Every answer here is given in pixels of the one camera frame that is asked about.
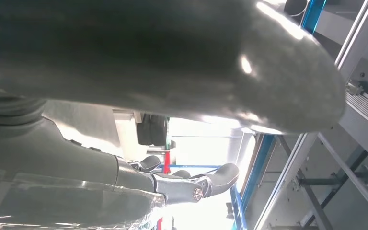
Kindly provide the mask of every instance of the bolt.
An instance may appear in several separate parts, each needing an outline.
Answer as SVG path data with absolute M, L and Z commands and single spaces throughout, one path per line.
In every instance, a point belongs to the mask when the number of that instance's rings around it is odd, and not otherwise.
M 194 197 L 195 200 L 200 200 L 202 198 L 202 190 L 199 189 L 199 188 L 196 188 L 194 190 L 193 197 Z

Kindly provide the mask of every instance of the red pole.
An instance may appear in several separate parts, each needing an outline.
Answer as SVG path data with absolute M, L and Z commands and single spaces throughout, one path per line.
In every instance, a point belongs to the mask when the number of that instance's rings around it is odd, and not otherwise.
M 167 151 L 164 154 L 164 166 L 163 166 L 163 173 L 164 174 L 169 174 L 170 171 L 170 151 Z M 161 223 L 163 222 L 163 218 L 159 219 L 159 221 L 157 222 L 157 230 L 162 230 L 161 228 Z
M 167 151 L 164 154 L 164 166 L 163 166 L 164 174 L 169 174 L 171 172 L 169 165 L 170 165 L 170 151 Z

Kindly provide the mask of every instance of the metal rail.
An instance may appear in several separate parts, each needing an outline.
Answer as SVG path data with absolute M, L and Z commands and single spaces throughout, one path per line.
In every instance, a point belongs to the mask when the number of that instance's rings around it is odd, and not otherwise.
M 368 202 L 368 190 L 361 183 L 358 177 L 356 177 L 355 173 L 345 164 L 342 158 L 336 153 L 335 149 L 331 146 L 329 141 L 321 133 L 318 135 L 318 138 L 324 143 L 324 146 L 328 149 L 328 151 L 333 156 L 335 161 L 341 166 L 341 168 L 349 176 L 349 179 L 352 181 L 352 183 L 356 186 L 356 188 Z

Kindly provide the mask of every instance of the tire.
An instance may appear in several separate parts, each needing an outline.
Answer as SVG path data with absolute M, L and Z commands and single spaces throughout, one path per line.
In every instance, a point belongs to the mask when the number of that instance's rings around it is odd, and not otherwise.
M 150 119 L 151 142 L 155 146 L 165 146 L 167 142 L 167 117 L 152 115 Z
M 136 125 L 136 133 L 140 145 L 152 145 L 150 132 L 150 115 L 144 114 L 142 123 Z

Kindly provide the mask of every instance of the metal bracket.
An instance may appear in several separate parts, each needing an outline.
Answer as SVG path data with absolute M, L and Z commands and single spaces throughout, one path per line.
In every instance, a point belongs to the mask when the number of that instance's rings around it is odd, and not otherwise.
M 363 87 L 359 81 L 356 80 L 349 80 L 348 84 L 346 85 L 347 92 L 350 95 L 357 96 L 363 93 Z
M 355 172 L 357 178 L 359 178 L 364 185 L 368 185 L 368 168 L 365 165 L 362 165 L 360 169 Z

